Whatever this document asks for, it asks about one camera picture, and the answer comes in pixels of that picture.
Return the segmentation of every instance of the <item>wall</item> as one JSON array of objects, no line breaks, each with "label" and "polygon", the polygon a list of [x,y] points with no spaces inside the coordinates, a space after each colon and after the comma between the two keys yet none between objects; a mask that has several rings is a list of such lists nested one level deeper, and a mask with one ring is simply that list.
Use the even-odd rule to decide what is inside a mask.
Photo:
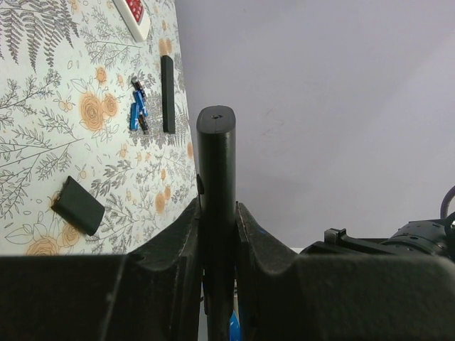
[{"label": "wall", "polygon": [[455,1],[177,1],[193,133],[237,115],[237,198],[291,247],[386,237],[455,184]]}]

